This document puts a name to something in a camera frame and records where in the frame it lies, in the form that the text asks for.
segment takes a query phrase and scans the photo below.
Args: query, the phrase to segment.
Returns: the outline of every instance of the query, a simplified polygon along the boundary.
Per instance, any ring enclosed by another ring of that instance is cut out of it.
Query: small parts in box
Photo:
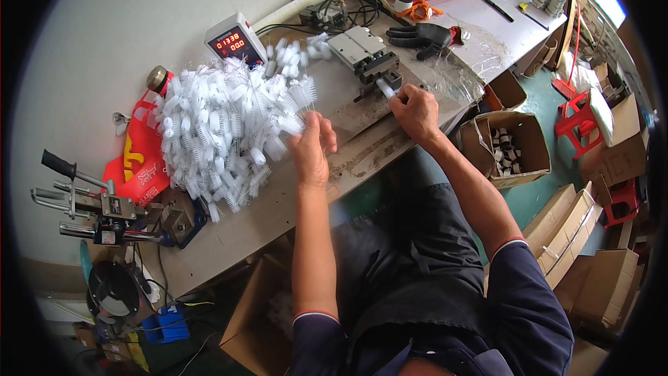
[[[496,160],[496,168],[501,176],[522,173],[520,157],[522,150],[515,148],[512,135],[505,128],[491,128],[492,151]]]

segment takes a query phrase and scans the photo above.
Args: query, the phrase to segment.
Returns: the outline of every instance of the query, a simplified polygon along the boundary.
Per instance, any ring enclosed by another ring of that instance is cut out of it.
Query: man's right hand
[[[403,85],[389,99],[389,108],[402,128],[422,147],[443,135],[438,128],[438,103],[431,93],[414,85]]]

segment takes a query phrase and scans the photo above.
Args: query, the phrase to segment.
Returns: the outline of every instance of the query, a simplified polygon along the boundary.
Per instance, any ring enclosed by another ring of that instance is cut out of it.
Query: man's hand
[[[401,86],[389,108],[402,128],[422,147],[443,133],[438,129],[438,103],[431,93],[414,85]]]
[[[295,160],[297,185],[324,188],[329,177],[325,150],[337,151],[336,133],[332,130],[332,122],[319,112],[305,112],[304,120],[304,134],[288,138],[288,148]]]

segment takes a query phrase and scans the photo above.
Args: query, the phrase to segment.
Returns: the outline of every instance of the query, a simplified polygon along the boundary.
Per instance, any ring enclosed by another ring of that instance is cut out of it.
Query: work table
[[[460,25],[470,33],[464,45],[453,46],[450,54],[421,62],[415,59],[415,50],[388,46],[437,97],[439,124],[444,130],[454,128],[466,110],[480,100],[483,85],[539,45],[566,19],[565,16],[552,19],[546,14],[532,13],[549,27],[545,30],[517,8],[520,2],[530,0],[493,1],[510,14],[514,22],[507,21],[483,0],[430,1],[431,6],[444,12],[442,16],[433,17],[430,23],[446,27]],[[391,24],[398,22],[384,16],[370,28],[387,44],[384,32]],[[327,158],[330,172],[328,201],[346,195],[413,145],[393,116],[382,116]],[[296,178],[293,163],[288,157],[272,163],[271,168],[273,173],[269,183],[261,188],[259,197],[249,206],[233,214],[224,203],[218,203],[224,214],[219,224],[207,223],[183,250],[161,248],[173,296],[179,297],[204,285],[294,227]],[[155,280],[162,281],[157,247],[144,246],[142,254],[147,269]]]

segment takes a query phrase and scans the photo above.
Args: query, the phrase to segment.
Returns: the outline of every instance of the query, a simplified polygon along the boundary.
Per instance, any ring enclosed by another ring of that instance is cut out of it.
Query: man's arm
[[[389,100],[389,107],[408,135],[445,172],[466,220],[480,237],[489,258],[505,241],[522,236],[503,196],[438,128],[438,103],[434,95],[404,85]]]
[[[288,140],[297,172],[294,309],[322,311],[338,319],[336,262],[325,195],[329,176],[325,149],[336,151],[336,134],[331,122],[317,112],[306,112],[305,120],[304,134]]]

